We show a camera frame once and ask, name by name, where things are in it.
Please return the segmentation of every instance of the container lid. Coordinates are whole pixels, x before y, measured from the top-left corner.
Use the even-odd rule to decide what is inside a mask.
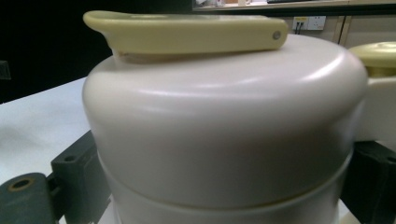
[[[137,15],[90,11],[83,20],[118,52],[214,53],[278,49],[288,25],[264,16]]]
[[[396,68],[396,42],[361,45],[350,51],[358,56],[366,67]]]

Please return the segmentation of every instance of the kettle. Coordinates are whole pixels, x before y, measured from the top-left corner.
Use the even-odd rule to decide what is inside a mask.
[[[90,11],[84,109],[122,223],[337,221],[361,60],[262,16]]]

